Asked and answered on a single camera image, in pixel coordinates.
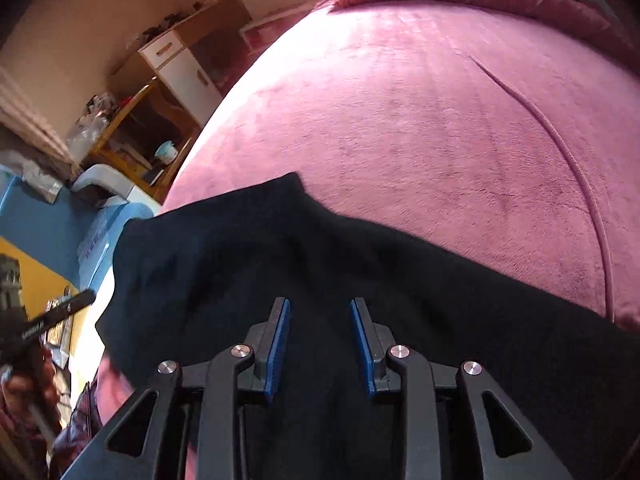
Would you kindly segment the person left hand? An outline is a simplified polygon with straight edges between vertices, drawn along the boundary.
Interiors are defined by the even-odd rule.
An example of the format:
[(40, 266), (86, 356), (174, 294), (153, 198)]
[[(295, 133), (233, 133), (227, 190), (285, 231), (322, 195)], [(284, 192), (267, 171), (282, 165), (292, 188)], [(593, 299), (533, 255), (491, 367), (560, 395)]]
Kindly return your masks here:
[(34, 381), (32, 372), (25, 372), (21, 368), (8, 366), (1, 376), (1, 391), (6, 411), (9, 415), (27, 428), (35, 428), (34, 416), (29, 411), (29, 404), (35, 396), (41, 396), (48, 405), (56, 408), (60, 395), (55, 387), (53, 378), (55, 368), (51, 352), (46, 347), (40, 347), (38, 364), (42, 373), (42, 382)]

